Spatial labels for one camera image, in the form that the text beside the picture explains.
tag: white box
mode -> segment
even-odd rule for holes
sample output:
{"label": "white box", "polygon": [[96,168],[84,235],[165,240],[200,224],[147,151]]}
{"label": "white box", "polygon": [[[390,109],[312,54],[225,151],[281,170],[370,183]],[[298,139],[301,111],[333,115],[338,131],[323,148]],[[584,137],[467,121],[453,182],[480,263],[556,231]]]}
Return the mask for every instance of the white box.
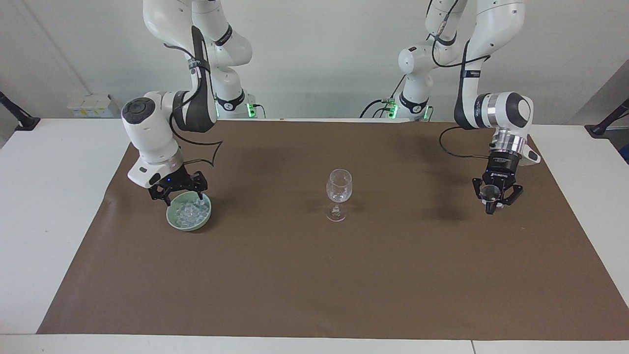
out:
{"label": "white box", "polygon": [[70,100],[70,103],[68,103],[68,109],[70,110],[70,112],[72,112],[73,116],[87,117],[87,112],[84,111],[83,108],[81,108],[83,102],[85,102],[84,98],[73,98],[72,100]]}
{"label": "white box", "polygon": [[88,117],[98,117],[98,111],[97,111],[97,104],[98,101],[95,100],[90,100],[90,98],[88,98],[85,102],[83,102],[83,104],[81,105],[81,109],[82,111],[84,111]]}
{"label": "white box", "polygon": [[101,98],[96,104],[99,117],[120,118],[120,108],[109,97]]}

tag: black cable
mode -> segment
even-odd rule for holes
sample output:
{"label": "black cable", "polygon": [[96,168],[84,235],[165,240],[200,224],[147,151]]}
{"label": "black cable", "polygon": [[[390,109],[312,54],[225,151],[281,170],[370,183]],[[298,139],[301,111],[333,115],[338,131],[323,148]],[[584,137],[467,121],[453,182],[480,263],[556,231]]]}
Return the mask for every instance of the black cable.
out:
{"label": "black cable", "polygon": [[253,105],[253,106],[262,108],[262,112],[264,113],[264,119],[267,118],[267,110],[264,109],[263,105]]}
{"label": "black cable", "polygon": [[[188,52],[184,48],[175,47],[175,46],[171,46],[171,45],[167,45],[167,44],[164,44],[164,46],[169,48],[169,49],[180,50],[180,51],[186,53],[187,55],[189,55],[190,59],[198,60],[197,58],[195,58],[190,52]],[[214,88],[212,86],[211,71],[209,69],[205,68],[205,67],[200,67],[200,68],[205,70],[208,73],[208,75],[209,75],[208,81],[209,81],[209,85],[210,85],[210,90],[212,92],[212,97],[214,98]],[[210,163],[210,165],[214,166],[214,160],[216,159],[216,154],[218,153],[218,149],[220,149],[221,145],[223,144],[223,141],[219,141],[219,142],[196,142],[196,141],[192,141],[192,140],[186,139],[183,136],[181,136],[179,133],[177,133],[177,130],[175,129],[175,127],[174,127],[174,125],[172,123],[173,118],[175,117],[175,111],[182,109],[184,106],[186,106],[188,103],[190,103],[196,96],[198,96],[199,92],[201,92],[201,78],[198,79],[197,89],[192,94],[192,96],[190,96],[187,100],[183,101],[177,108],[173,108],[172,112],[170,113],[170,117],[168,119],[168,124],[170,126],[170,130],[172,131],[172,133],[176,137],[180,138],[180,140],[183,140],[184,142],[187,142],[188,144],[199,145],[199,146],[216,146],[216,150],[214,151],[214,155],[212,157],[212,161],[208,161]]]}
{"label": "black cable", "polygon": [[426,9],[426,17],[428,17],[428,13],[430,12],[430,6],[432,6],[432,0],[428,3],[428,8]]}
{"label": "black cable", "polygon": [[[406,79],[406,75],[402,75],[402,78],[399,80],[398,85],[393,89],[393,92],[391,93],[389,99],[393,99],[393,97],[395,96],[395,93],[398,92],[398,89],[400,87],[400,85],[402,85],[402,83],[404,82],[404,79]],[[387,108],[389,106],[389,104],[387,103],[386,105],[384,105],[384,108]],[[380,112],[380,118],[382,118],[382,114],[384,113],[384,111]]]}
{"label": "black cable", "polygon": [[451,130],[455,130],[455,129],[462,129],[461,127],[452,127],[452,128],[448,128],[446,130],[444,130],[441,135],[439,135],[439,146],[441,146],[441,148],[443,149],[443,151],[445,151],[446,154],[454,156],[454,157],[460,157],[462,159],[489,159],[489,156],[481,156],[481,155],[458,155],[455,154],[453,152],[448,151],[448,149],[445,148],[445,146],[443,146],[443,136],[451,131]]}
{"label": "black cable", "polygon": [[478,58],[472,59],[472,60],[467,60],[465,62],[460,62],[458,64],[443,65],[443,64],[439,63],[437,61],[437,58],[435,57],[435,50],[436,50],[436,48],[437,48],[437,37],[435,37],[435,42],[433,43],[432,58],[433,58],[433,61],[435,62],[435,64],[438,67],[446,67],[446,68],[448,68],[448,67],[457,67],[457,66],[462,66],[462,65],[467,65],[467,64],[473,63],[473,62],[477,62],[478,60],[483,60],[483,59],[484,60],[488,60],[489,58],[491,58],[491,55],[483,55],[482,57],[478,57]]}
{"label": "black cable", "polygon": [[[454,8],[457,6],[457,4],[459,3],[459,0],[456,0],[453,4],[452,7],[450,8],[450,11],[448,11],[448,13],[445,15],[445,17],[443,18],[444,22],[448,22],[448,20],[450,19],[450,15],[452,14],[452,11],[454,11]],[[428,11],[426,12],[426,15],[428,16],[428,12],[430,11],[430,5],[432,4],[432,0],[430,1],[430,4],[428,4]],[[437,49],[437,42],[439,40],[439,36],[436,36],[432,33],[428,34],[428,37],[426,38],[426,40],[428,40],[430,37],[433,37],[435,39],[435,41],[433,42],[433,48],[432,48],[432,59],[433,62],[435,63],[435,65],[437,65],[438,67],[444,67],[444,68],[449,68],[449,67],[457,67],[457,66],[462,66],[462,65],[467,65],[473,62],[477,62],[478,60],[488,60],[489,58],[491,58],[491,55],[483,55],[482,57],[478,57],[476,59],[472,59],[472,60],[468,60],[468,61],[464,61],[464,62],[460,62],[458,64],[450,64],[450,65],[443,65],[441,63],[439,63],[437,61],[437,58],[435,57],[435,50]]]}
{"label": "black cable", "polygon": [[428,117],[428,122],[430,122],[430,120],[432,119],[432,115],[435,113],[435,108],[432,106],[428,106],[426,107],[426,112],[432,108],[432,111],[430,111],[430,116]]}
{"label": "black cable", "polygon": [[194,55],[192,55],[192,53],[188,52],[186,49],[182,48],[182,47],[176,47],[174,45],[167,45],[166,43],[164,43],[164,47],[168,48],[168,49],[177,49],[180,50],[184,53],[186,53],[190,58],[194,58]]}
{"label": "black cable", "polygon": [[367,113],[367,110],[369,110],[369,108],[371,108],[373,105],[377,105],[378,103],[384,103],[384,102],[382,102],[382,100],[375,100],[372,103],[369,103],[367,107],[365,107],[365,109],[362,111],[359,118],[364,117],[365,113]]}
{"label": "black cable", "polygon": [[217,144],[218,146],[216,147],[216,150],[214,150],[214,155],[212,155],[212,161],[206,160],[206,159],[194,159],[194,160],[184,162],[184,165],[196,164],[196,163],[208,163],[210,164],[210,166],[214,167],[214,162],[216,161],[216,155],[218,154],[218,149],[221,148],[221,145],[223,145],[223,142],[221,141],[221,142],[218,142]]}
{"label": "black cable", "polygon": [[388,109],[387,107],[380,108],[379,110],[377,110],[377,111],[375,111],[375,112],[374,112],[374,115],[373,115],[373,116],[371,116],[371,118],[375,118],[375,117],[376,117],[376,114],[378,114],[378,112],[381,112],[381,113],[380,113],[380,117],[382,118],[382,114],[383,114],[385,111],[388,111],[388,110],[389,110],[389,109]]}

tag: glass base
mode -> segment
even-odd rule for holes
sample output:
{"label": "glass base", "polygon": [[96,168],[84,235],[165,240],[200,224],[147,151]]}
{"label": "glass base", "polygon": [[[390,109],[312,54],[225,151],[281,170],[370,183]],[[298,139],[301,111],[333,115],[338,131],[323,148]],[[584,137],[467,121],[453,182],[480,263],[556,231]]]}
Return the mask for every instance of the glass base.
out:
{"label": "glass base", "polygon": [[341,222],[347,217],[345,209],[341,208],[340,204],[330,204],[328,210],[325,212],[325,216],[332,222]]}

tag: green bowl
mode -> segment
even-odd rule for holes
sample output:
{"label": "green bowl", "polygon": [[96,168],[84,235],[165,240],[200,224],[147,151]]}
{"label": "green bowl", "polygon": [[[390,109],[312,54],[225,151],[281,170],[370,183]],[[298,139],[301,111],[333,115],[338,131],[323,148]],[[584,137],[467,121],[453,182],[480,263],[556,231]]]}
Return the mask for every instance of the green bowl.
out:
{"label": "green bowl", "polygon": [[181,225],[175,222],[175,212],[177,208],[179,208],[179,206],[187,202],[191,202],[193,200],[198,200],[198,199],[199,199],[199,195],[195,191],[187,191],[185,193],[182,193],[176,196],[170,202],[170,207],[166,208],[166,220],[168,221],[170,226],[180,231],[195,231],[202,228],[203,225],[205,225],[208,222],[209,216],[212,215],[212,202],[210,202],[209,197],[205,194],[203,194],[203,200],[205,200],[205,202],[209,204],[209,211],[208,211],[208,214],[205,216],[205,218],[203,218],[203,221],[188,228],[182,227]]}

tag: glass stem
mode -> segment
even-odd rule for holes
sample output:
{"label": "glass stem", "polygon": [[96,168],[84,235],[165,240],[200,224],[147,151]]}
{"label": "glass stem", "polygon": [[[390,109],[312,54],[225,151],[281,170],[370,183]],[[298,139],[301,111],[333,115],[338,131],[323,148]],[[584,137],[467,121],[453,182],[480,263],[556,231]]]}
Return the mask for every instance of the glass stem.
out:
{"label": "glass stem", "polygon": [[334,207],[332,207],[332,215],[334,216],[341,215],[341,205],[339,203],[335,203]]}

